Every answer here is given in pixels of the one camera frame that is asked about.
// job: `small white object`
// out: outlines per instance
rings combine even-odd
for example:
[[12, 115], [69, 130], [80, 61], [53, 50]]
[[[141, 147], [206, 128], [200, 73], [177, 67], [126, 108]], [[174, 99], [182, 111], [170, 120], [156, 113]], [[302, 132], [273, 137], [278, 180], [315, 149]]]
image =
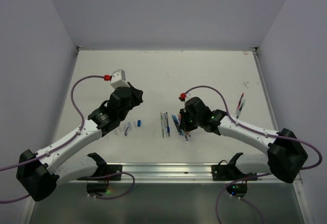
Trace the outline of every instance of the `small white object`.
[[118, 87], [129, 87], [126, 82], [125, 71], [119, 69], [113, 72], [110, 84], [114, 89], [117, 89]]

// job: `black bracket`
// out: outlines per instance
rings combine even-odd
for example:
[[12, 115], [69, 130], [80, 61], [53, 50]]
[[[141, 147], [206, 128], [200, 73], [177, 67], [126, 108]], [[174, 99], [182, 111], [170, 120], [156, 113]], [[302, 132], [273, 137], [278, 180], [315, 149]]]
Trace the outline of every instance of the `black bracket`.
[[[107, 164], [107, 172], [109, 174], [114, 174], [117, 172], [122, 172], [123, 166], [121, 164]], [[111, 181], [120, 181], [122, 178], [122, 175], [117, 175], [114, 177], [110, 177]]]
[[237, 159], [243, 155], [243, 153], [237, 153], [229, 161], [228, 164], [214, 164], [211, 166], [211, 174], [214, 181], [235, 181], [245, 177], [255, 177], [256, 173], [243, 174], [236, 168]]

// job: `black joint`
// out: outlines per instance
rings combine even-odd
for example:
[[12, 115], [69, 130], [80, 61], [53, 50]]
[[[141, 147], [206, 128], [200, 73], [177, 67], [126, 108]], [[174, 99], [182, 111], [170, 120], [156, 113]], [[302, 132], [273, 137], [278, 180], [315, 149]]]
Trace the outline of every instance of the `black joint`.
[[[288, 129], [283, 129], [278, 134], [296, 138], [294, 133]], [[308, 159], [308, 154], [302, 145], [287, 138], [276, 138], [273, 143], [269, 144], [267, 155], [271, 173], [286, 183], [293, 183]]]
[[102, 136], [117, 128], [128, 112], [143, 102], [143, 91], [135, 89], [130, 83], [128, 85], [129, 87], [118, 87], [109, 100], [88, 116], [87, 119], [98, 125]]
[[185, 103], [185, 111], [180, 110], [180, 129], [191, 131], [198, 127], [206, 132], [221, 135], [218, 129], [221, 120], [227, 115], [225, 111], [211, 111], [198, 97], [193, 97]]
[[[26, 150], [19, 157], [19, 162], [34, 159], [36, 156], [30, 150]], [[50, 174], [46, 169], [47, 164], [42, 165], [39, 160], [19, 166], [16, 178], [24, 186], [34, 201], [40, 201], [48, 197], [57, 187], [58, 175]]]

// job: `white wall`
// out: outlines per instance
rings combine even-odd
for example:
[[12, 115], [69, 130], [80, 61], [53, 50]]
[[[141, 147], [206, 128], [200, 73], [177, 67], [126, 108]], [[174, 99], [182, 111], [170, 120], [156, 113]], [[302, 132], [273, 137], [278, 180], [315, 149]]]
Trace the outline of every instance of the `white wall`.
[[[301, 173], [316, 223], [327, 218], [326, 23], [327, 0], [286, 0], [259, 49], [278, 126], [293, 130], [325, 156], [321, 166]], [[309, 162], [317, 160], [309, 154]]]
[[[0, 0], [0, 167], [51, 142], [74, 63], [51, 0]], [[16, 169], [1, 172], [1, 200], [25, 194]], [[0, 223], [18, 223], [24, 204], [0, 205]]]
[[249, 49], [285, 0], [53, 0], [79, 46], [96, 49]]

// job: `red connector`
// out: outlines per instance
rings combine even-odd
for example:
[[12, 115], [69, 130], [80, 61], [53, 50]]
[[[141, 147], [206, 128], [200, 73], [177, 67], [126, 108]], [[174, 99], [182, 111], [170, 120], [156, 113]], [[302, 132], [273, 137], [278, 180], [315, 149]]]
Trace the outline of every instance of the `red connector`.
[[185, 101], [185, 98], [186, 98], [186, 94], [185, 93], [182, 93], [180, 96], [179, 96], [179, 99], [184, 102]]
[[103, 76], [103, 79], [104, 79], [105, 81], [110, 81], [110, 80], [111, 80], [111, 76], [110, 76], [110, 75], [104, 75], [104, 76]]

